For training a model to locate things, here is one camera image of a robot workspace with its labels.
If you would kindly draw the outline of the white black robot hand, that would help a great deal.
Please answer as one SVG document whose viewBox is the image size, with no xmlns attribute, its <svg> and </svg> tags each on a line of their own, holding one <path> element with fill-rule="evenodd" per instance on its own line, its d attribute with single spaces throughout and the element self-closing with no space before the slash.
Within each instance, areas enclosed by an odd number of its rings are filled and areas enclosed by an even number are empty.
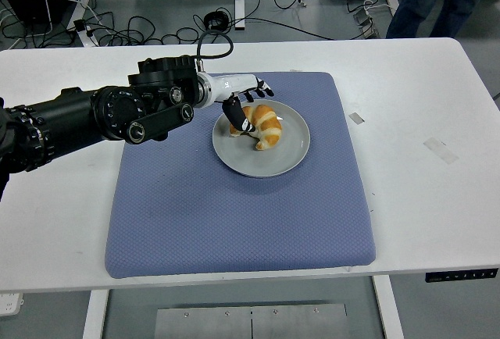
<svg viewBox="0 0 500 339">
<path fill-rule="evenodd" d="M 255 126 L 247 120 L 238 95 L 243 94 L 250 102 L 254 91 L 259 97 L 274 96 L 269 85 L 253 74 L 231 74 L 213 77 L 207 73 L 197 73 L 199 100 L 195 108 L 201 109 L 213 103 L 221 103 L 230 124 L 240 132 L 251 133 Z"/>
</svg>

